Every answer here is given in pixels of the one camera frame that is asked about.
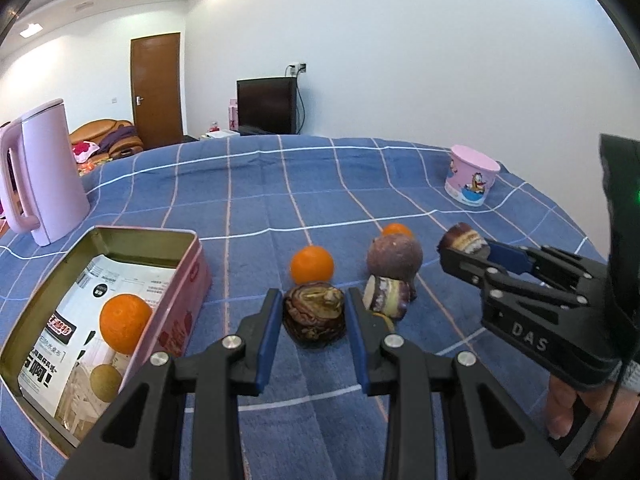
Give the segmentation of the yellow-green kiwi fruit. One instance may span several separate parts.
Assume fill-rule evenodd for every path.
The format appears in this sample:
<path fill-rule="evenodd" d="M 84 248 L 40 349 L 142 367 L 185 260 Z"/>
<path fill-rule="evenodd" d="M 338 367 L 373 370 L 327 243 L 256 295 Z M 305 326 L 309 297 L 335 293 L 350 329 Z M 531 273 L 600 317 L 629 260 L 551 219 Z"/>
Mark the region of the yellow-green kiwi fruit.
<path fill-rule="evenodd" d="M 96 366 L 90 374 L 90 387 L 94 395 L 105 403 L 111 403 L 119 392 L 122 374 L 111 364 Z"/>

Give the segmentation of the round purple passion fruit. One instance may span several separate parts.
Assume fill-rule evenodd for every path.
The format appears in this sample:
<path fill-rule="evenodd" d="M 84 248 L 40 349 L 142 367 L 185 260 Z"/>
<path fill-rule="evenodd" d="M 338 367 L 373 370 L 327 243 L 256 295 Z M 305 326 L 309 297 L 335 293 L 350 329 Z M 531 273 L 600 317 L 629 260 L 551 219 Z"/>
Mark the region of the round purple passion fruit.
<path fill-rule="evenodd" d="M 369 272 L 382 278 L 411 282 L 423 263 L 421 244 L 413 237 L 396 233 L 380 235 L 367 253 Z"/>

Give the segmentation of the small orange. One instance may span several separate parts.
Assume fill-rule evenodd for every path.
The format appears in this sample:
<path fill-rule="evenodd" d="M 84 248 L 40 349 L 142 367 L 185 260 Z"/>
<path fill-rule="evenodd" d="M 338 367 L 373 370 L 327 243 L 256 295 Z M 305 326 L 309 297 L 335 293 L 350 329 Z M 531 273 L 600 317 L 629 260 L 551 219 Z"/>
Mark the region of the small orange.
<path fill-rule="evenodd" d="M 334 273 L 334 260 L 323 247 L 307 246 L 292 257 L 290 273 L 295 284 L 328 282 Z"/>
<path fill-rule="evenodd" d="M 402 223 L 393 222 L 384 226 L 381 232 L 382 235 L 395 235 L 401 234 L 403 236 L 413 237 L 413 232 Z"/>

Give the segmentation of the large orange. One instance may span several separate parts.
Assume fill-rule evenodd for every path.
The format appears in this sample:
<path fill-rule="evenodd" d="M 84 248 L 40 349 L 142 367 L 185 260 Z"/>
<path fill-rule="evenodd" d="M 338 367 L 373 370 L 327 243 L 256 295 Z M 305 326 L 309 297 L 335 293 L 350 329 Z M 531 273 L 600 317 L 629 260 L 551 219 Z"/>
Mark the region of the large orange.
<path fill-rule="evenodd" d="M 152 313 L 152 308 L 138 296 L 114 296 L 107 300 L 100 312 L 102 339 L 114 351 L 132 356 Z"/>

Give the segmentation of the pink cartoon mug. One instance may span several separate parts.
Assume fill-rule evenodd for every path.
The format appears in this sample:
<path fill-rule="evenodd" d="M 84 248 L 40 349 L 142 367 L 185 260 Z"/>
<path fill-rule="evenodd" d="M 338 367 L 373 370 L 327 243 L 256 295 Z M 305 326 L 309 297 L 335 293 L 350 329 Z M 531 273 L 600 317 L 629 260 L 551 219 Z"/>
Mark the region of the pink cartoon mug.
<path fill-rule="evenodd" d="M 453 145 L 445 191 L 465 206 L 482 206 L 500 169 L 498 162 L 484 153 L 465 145 Z"/>

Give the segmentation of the printed paper leaflet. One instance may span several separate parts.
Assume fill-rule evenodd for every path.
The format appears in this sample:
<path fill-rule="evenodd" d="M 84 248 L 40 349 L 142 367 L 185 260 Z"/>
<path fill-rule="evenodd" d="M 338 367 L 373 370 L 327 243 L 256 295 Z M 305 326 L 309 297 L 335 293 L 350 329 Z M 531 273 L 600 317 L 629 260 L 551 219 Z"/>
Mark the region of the printed paper leaflet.
<path fill-rule="evenodd" d="M 98 255 L 68 286 L 50 315 L 17 381 L 25 399 L 71 446 L 79 444 L 109 404 L 92 392 L 92 370 L 111 364 L 124 379 L 131 359 L 102 339 L 99 317 L 104 304 L 114 296 L 131 294 L 154 309 L 174 274 L 169 268 Z"/>

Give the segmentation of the pink rectangular tin box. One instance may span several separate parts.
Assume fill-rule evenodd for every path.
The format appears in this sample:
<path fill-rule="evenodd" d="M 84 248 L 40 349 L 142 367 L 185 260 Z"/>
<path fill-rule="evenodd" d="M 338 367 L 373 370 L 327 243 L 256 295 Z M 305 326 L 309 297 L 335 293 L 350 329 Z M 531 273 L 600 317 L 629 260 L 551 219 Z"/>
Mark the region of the pink rectangular tin box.
<path fill-rule="evenodd" d="M 17 318 L 1 351 L 3 385 L 70 457 L 153 353 L 183 355 L 211 284 L 195 232 L 96 226 Z"/>

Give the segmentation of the blue checked tablecloth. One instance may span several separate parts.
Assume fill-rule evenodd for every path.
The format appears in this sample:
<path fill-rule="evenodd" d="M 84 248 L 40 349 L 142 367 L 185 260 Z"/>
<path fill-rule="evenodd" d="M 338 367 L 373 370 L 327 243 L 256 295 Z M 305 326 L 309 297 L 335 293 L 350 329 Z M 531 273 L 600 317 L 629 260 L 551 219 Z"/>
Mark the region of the blue checked tablecloth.
<path fill-rule="evenodd" d="M 393 222 L 408 226 L 424 263 L 400 332 L 441 356 L 474 352 L 542 425 L 547 372 L 484 330 L 480 294 L 442 272 L 436 247 L 446 229 L 466 222 L 514 245 L 587 258 L 596 250 L 557 204 L 509 171 L 483 207 L 450 200 L 449 159 L 442 148 L 381 139 L 248 136 L 168 146 L 86 174 L 90 211 L 82 225 L 198 234 L 213 281 L 191 325 L 192 353 L 233 332 L 268 289 L 288 289 L 299 249 L 326 248 L 334 283 L 360 287 L 371 240 Z M 380 478 L 387 405 L 361 392 L 346 341 L 312 351 L 282 335 L 265 391 L 241 400 L 247 477 Z"/>

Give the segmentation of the pink electric kettle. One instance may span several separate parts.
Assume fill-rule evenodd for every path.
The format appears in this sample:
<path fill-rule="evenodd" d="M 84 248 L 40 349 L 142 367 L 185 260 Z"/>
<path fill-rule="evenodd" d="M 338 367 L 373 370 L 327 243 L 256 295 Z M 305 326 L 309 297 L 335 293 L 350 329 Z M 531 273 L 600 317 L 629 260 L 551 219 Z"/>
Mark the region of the pink electric kettle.
<path fill-rule="evenodd" d="M 1 205 L 9 227 L 51 245 L 76 229 L 90 204 L 56 99 L 1 128 Z"/>

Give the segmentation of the black television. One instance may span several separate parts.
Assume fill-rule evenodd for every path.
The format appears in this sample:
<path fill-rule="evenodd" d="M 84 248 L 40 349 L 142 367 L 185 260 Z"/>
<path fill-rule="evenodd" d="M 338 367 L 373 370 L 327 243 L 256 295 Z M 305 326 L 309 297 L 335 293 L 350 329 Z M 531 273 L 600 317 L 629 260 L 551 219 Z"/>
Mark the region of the black television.
<path fill-rule="evenodd" d="M 247 134 L 297 132 L 297 80 L 291 76 L 236 82 L 238 131 Z"/>

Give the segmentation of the pink floral cushion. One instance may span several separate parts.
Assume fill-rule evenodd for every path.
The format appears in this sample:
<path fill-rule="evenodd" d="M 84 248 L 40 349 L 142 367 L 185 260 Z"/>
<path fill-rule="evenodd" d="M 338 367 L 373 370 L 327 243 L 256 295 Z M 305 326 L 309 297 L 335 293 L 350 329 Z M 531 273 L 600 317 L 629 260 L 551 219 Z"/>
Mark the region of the pink floral cushion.
<path fill-rule="evenodd" d="M 99 144 L 92 141 L 80 141 L 72 146 L 75 162 L 78 165 L 88 162 L 88 160 L 100 150 Z"/>

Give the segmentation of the tv stand with clutter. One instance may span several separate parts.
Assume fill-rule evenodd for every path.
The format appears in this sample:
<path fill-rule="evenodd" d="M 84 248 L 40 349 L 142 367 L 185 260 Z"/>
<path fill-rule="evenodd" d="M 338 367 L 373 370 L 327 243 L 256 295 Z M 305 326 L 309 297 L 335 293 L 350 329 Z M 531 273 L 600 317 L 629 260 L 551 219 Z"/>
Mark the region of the tv stand with clutter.
<path fill-rule="evenodd" d="M 182 137 L 182 142 L 188 143 L 214 139 L 221 140 L 235 138 L 236 136 L 270 136 L 270 132 L 259 128 L 244 128 L 240 130 L 218 129 L 215 131 L 207 131 L 206 133 L 185 134 Z"/>

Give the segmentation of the brown wooden door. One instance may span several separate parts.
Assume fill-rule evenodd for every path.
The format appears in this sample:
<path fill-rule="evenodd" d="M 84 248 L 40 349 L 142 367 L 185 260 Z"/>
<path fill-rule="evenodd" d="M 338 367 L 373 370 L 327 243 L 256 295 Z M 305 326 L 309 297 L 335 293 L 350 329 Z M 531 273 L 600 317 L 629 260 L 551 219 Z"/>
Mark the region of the brown wooden door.
<path fill-rule="evenodd" d="M 180 34 L 130 42 L 134 125 L 146 150 L 179 144 L 183 137 L 180 93 Z"/>

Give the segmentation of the wall power socket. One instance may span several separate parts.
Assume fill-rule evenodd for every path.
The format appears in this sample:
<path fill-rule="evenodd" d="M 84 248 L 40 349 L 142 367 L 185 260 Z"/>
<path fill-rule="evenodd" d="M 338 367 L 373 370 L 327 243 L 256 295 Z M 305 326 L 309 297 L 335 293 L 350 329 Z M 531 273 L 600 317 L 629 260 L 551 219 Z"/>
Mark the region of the wall power socket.
<path fill-rule="evenodd" d="M 306 72 L 307 65 L 302 62 L 291 63 L 286 66 L 285 75 L 288 77 L 297 77 L 299 74 Z"/>

